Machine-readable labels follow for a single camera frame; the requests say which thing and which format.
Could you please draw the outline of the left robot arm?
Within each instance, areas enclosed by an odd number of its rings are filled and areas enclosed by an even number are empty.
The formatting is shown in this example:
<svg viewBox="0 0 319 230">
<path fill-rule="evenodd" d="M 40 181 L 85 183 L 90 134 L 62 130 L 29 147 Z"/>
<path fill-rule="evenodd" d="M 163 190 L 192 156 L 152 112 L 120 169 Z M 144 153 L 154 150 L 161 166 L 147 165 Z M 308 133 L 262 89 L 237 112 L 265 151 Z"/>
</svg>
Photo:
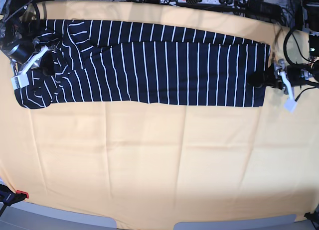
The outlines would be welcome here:
<svg viewBox="0 0 319 230">
<path fill-rule="evenodd" d="M 295 87 L 319 86 L 319 0 L 283 0 L 281 4 L 248 1 L 258 17 L 288 27 L 282 41 L 283 58 L 248 77 L 254 88 L 272 87 L 289 93 Z"/>
</svg>

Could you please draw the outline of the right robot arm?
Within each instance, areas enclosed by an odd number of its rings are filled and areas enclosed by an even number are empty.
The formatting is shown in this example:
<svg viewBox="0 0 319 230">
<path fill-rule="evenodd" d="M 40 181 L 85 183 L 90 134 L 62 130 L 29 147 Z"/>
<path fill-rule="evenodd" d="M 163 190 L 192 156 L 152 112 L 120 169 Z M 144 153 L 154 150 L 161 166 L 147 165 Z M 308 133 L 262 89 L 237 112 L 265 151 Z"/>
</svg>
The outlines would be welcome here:
<svg viewBox="0 0 319 230">
<path fill-rule="evenodd" d="M 52 52 L 55 46 L 40 43 L 38 3 L 54 0 L 0 0 L 0 51 L 9 59 L 15 75 L 17 67 L 46 76 L 55 74 Z"/>
</svg>

